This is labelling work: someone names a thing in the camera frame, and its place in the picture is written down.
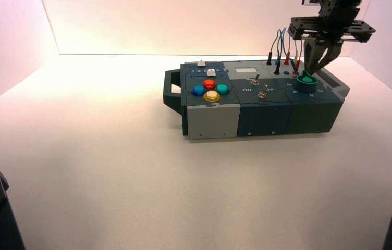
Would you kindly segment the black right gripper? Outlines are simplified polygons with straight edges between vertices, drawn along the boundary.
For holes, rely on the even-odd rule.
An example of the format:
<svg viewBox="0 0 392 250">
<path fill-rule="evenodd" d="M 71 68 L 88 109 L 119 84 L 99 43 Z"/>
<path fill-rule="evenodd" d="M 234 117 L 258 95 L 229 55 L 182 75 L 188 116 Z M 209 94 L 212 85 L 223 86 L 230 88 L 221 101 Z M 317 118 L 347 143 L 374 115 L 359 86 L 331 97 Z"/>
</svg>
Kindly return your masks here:
<svg viewBox="0 0 392 250">
<path fill-rule="evenodd" d="M 305 40 L 304 65 L 307 73 L 317 73 L 335 60 L 342 44 L 321 46 L 316 40 L 331 39 L 366 43 L 376 30 L 356 17 L 361 1 L 302 1 L 302 5 L 319 6 L 317 16 L 292 17 L 288 33 L 294 40 Z"/>
</svg>

